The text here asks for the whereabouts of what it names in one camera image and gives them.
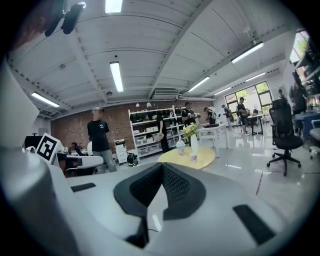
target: white vase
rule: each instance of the white vase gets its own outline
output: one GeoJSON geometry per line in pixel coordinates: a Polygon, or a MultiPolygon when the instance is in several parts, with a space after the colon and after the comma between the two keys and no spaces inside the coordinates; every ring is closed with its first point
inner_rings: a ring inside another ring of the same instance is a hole
{"type": "Polygon", "coordinates": [[[190,137],[192,152],[198,154],[199,144],[197,136],[194,134],[190,137]]]}

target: round yellow table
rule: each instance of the round yellow table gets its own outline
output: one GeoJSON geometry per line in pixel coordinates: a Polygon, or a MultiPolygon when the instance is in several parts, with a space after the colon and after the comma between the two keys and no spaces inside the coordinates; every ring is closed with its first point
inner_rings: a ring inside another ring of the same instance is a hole
{"type": "Polygon", "coordinates": [[[202,169],[208,166],[215,158],[216,153],[208,147],[199,146],[199,151],[197,156],[196,163],[191,162],[190,153],[192,149],[190,146],[185,147],[185,155],[179,156],[178,150],[173,149],[164,153],[158,158],[158,162],[161,163],[173,163],[181,166],[187,166],[194,169],[202,169]]]}

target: ceiling vent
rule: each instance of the ceiling vent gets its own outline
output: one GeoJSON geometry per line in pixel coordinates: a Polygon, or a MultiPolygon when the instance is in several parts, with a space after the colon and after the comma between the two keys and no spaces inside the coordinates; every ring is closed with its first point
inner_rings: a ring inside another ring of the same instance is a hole
{"type": "Polygon", "coordinates": [[[181,95],[178,90],[175,89],[156,89],[152,95],[153,100],[173,100],[177,96],[181,95]]]}

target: red brick wall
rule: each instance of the red brick wall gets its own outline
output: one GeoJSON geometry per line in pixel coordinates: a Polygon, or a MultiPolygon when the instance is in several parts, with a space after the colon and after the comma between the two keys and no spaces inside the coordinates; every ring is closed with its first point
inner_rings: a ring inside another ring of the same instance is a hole
{"type": "MultiPolygon", "coordinates": [[[[140,104],[140,110],[146,109],[146,102],[140,104]]],[[[152,109],[167,109],[175,105],[174,101],[154,101],[152,102],[152,109]]],[[[178,107],[184,107],[185,101],[178,101],[178,107]]],[[[212,101],[192,101],[192,109],[195,113],[200,113],[201,123],[206,123],[206,116],[204,107],[212,107],[212,101]]],[[[108,124],[110,132],[107,133],[108,141],[113,153],[115,153],[115,140],[124,139],[127,150],[135,148],[130,128],[130,120],[128,109],[131,112],[136,112],[136,104],[124,104],[118,106],[106,107],[101,113],[100,118],[105,120],[108,124]]],[[[64,147],[71,147],[72,142],[78,143],[84,148],[87,148],[89,143],[87,124],[92,120],[91,111],[85,111],[68,115],[57,120],[51,121],[51,135],[62,142],[64,147]]],[[[140,126],[134,126],[135,129],[141,129],[140,126]]]]}

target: ceiling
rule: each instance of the ceiling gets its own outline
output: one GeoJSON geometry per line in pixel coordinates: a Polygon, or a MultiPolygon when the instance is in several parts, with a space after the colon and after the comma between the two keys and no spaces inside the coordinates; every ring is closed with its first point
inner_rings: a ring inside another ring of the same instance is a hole
{"type": "Polygon", "coordinates": [[[148,100],[158,88],[211,97],[252,73],[282,69],[296,34],[293,24],[292,15],[272,0],[123,0],[114,14],[105,13],[104,0],[92,0],[73,33],[63,34],[58,25],[50,37],[41,35],[11,52],[9,62],[23,75],[20,84],[28,95],[37,91],[60,105],[32,99],[41,116],[52,119],[148,100]],[[264,47],[232,64],[253,41],[264,47]],[[121,93],[109,67],[114,61],[120,64],[121,93]],[[211,78],[188,92],[205,76],[211,78]]]}

